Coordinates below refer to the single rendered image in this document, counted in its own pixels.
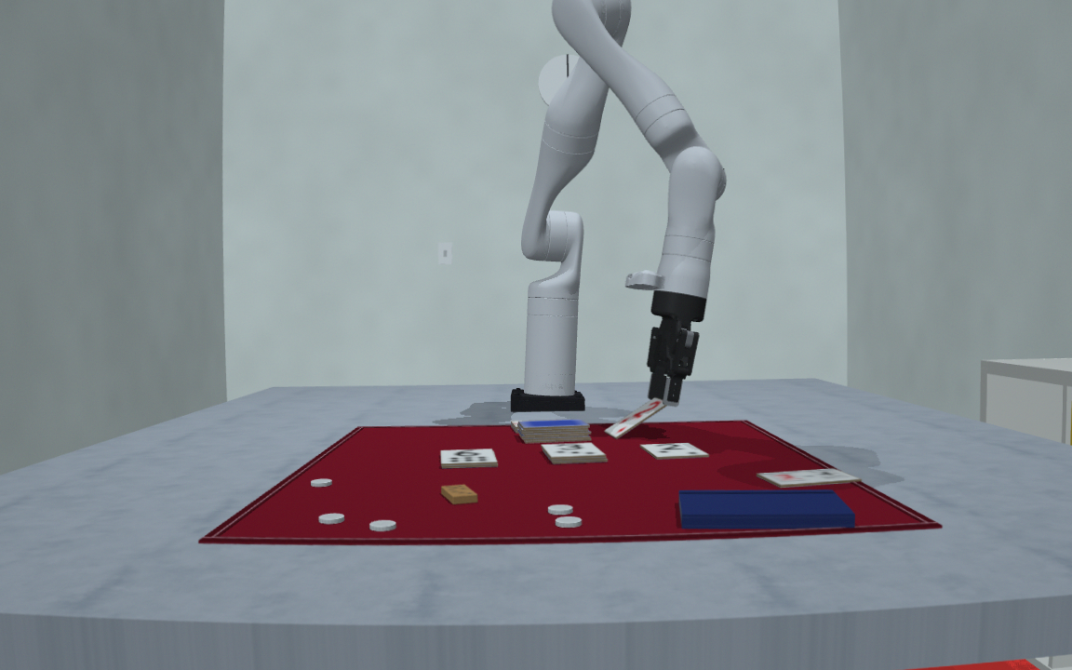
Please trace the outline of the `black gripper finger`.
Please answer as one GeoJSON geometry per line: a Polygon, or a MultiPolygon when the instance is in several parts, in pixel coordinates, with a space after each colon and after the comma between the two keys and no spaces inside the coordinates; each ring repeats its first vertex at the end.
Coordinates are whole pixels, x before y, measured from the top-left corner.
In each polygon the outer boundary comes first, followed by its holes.
{"type": "Polygon", "coordinates": [[[661,332],[662,329],[652,327],[650,334],[650,355],[647,355],[647,368],[650,368],[650,372],[652,373],[650,376],[650,391],[647,392],[649,399],[653,399],[654,397],[662,399],[664,387],[666,386],[667,376],[664,376],[664,374],[666,374],[667,364],[662,361],[662,355],[660,355],[661,332]]]}
{"type": "Polygon", "coordinates": [[[666,387],[664,387],[662,392],[664,406],[679,406],[682,379],[686,379],[693,372],[693,362],[696,359],[698,340],[699,332],[681,328],[679,331],[676,354],[671,355],[671,330],[662,330],[662,360],[667,362],[667,377],[671,377],[666,378],[666,387]]]}

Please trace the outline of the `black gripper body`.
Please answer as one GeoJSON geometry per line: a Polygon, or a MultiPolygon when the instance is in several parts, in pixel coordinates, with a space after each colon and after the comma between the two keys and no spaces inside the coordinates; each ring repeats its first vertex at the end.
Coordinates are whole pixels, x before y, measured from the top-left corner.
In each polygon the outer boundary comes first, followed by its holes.
{"type": "Polygon", "coordinates": [[[671,330],[671,355],[676,352],[681,328],[690,331],[690,322],[704,321],[706,301],[693,294],[671,291],[652,293],[651,313],[662,317],[660,329],[671,330]]]}

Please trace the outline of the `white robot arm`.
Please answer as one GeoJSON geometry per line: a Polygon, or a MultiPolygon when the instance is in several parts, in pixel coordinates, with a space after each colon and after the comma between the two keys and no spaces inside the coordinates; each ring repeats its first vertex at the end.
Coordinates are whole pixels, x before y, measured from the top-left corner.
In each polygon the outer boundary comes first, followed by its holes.
{"type": "Polygon", "coordinates": [[[631,0],[553,0],[552,16],[580,57],[549,103],[522,229],[525,258],[561,262],[556,273],[528,285],[524,392],[563,397],[575,392],[583,220],[550,208],[590,164],[609,88],[671,172],[658,273],[630,273],[626,288],[708,300],[714,212],[727,178],[673,90],[622,48],[631,0]]]}

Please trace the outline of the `white playing card with red symbols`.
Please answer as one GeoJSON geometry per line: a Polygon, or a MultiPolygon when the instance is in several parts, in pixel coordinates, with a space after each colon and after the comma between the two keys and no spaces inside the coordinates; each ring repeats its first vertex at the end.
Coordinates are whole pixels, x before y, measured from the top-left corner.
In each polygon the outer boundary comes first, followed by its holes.
{"type": "Polygon", "coordinates": [[[604,430],[604,432],[607,433],[608,436],[620,438],[621,436],[624,436],[624,434],[628,433],[629,430],[637,427],[637,425],[643,423],[652,415],[658,414],[660,410],[664,410],[666,407],[667,406],[662,405],[662,399],[654,397],[652,400],[650,400],[650,402],[644,404],[644,406],[641,406],[641,408],[632,411],[631,414],[623,417],[620,420],[620,422],[612,425],[607,430],[604,430]]]}

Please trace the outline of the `blue playing card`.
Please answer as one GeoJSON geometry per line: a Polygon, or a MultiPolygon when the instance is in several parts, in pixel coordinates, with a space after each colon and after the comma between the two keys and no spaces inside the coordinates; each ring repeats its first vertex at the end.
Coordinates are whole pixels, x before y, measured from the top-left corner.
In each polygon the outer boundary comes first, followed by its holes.
{"type": "Polygon", "coordinates": [[[590,427],[589,423],[583,422],[582,419],[574,420],[547,420],[547,421],[520,421],[518,425],[522,425],[524,430],[536,430],[536,429],[561,429],[561,428],[586,428],[590,427]]]}

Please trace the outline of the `dark red play mat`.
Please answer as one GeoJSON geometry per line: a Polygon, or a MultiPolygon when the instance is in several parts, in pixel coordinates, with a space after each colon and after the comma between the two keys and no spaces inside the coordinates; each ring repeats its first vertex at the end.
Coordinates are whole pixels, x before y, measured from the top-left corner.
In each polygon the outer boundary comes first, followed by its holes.
{"type": "MultiPolygon", "coordinates": [[[[823,468],[835,468],[831,466],[830,463],[820,461],[815,455],[809,455],[804,452],[804,450],[799,449],[792,444],[788,444],[785,440],[778,437],[777,435],[771,435],[769,430],[763,430],[758,427],[758,425],[753,425],[748,420],[739,421],[703,421],[703,422],[743,422],[744,425],[750,425],[753,429],[758,430],[764,436],[773,438],[789,449],[793,450],[798,455],[803,455],[808,461],[818,463],[818,465],[823,468]]],[[[885,525],[868,525],[868,526],[855,526],[855,528],[769,528],[769,530],[746,530],[746,531],[694,531],[694,533],[666,533],[666,534],[634,534],[634,535],[597,535],[596,537],[489,537],[489,538],[274,538],[274,537],[221,537],[221,535],[228,528],[233,528],[235,523],[243,520],[244,516],[254,512],[257,506],[260,506],[265,501],[272,498],[277,492],[284,490],[288,483],[294,482],[295,478],[306,474],[306,471],[314,467],[315,463],[321,462],[325,458],[325,455],[330,455],[333,450],[343,445],[346,440],[356,436],[360,430],[363,428],[403,428],[403,427],[483,427],[483,425],[358,425],[349,434],[346,434],[343,438],[340,438],[332,446],[328,447],[321,455],[316,455],[311,461],[304,463],[301,468],[298,468],[291,476],[286,476],[282,482],[274,485],[271,490],[265,491],[259,498],[244,506],[241,512],[233,515],[229,520],[221,523],[219,527],[210,531],[206,534],[206,537],[200,538],[199,542],[266,542],[266,544],[503,544],[503,542],[604,542],[604,540],[639,540],[639,539],[671,539],[671,538],[698,538],[698,537],[748,537],[748,535],[771,535],[771,534],[792,534],[792,533],[812,533],[813,531],[851,531],[851,530],[870,530],[870,528],[920,528],[920,527],[936,527],[942,526],[941,523],[930,520],[926,515],[921,515],[915,512],[894,498],[889,497],[885,493],[875,490],[869,485],[863,482],[851,482],[857,485],[858,488],[864,490],[870,495],[882,500],[890,506],[898,509],[899,512],[910,515],[915,518],[920,523],[885,523],[885,525]]]]}
{"type": "Polygon", "coordinates": [[[620,438],[590,425],[607,462],[552,463],[511,425],[363,428],[221,537],[596,537],[769,528],[682,528],[680,490],[833,490],[855,526],[920,523],[852,483],[779,488],[757,474],[823,468],[743,422],[637,425],[620,438]],[[691,444],[709,457],[655,459],[642,444],[691,444]],[[498,467],[442,468],[441,450],[492,449],[498,467]],[[314,487],[315,479],[332,485],[314,487]],[[477,503],[452,504],[442,485],[467,485],[477,503]],[[548,513],[568,504],[574,512],[548,513]],[[341,523],[321,523],[344,513],[341,523]],[[577,516],[577,528],[555,526],[577,516]],[[396,528],[369,523],[392,520],[396,528]]]}

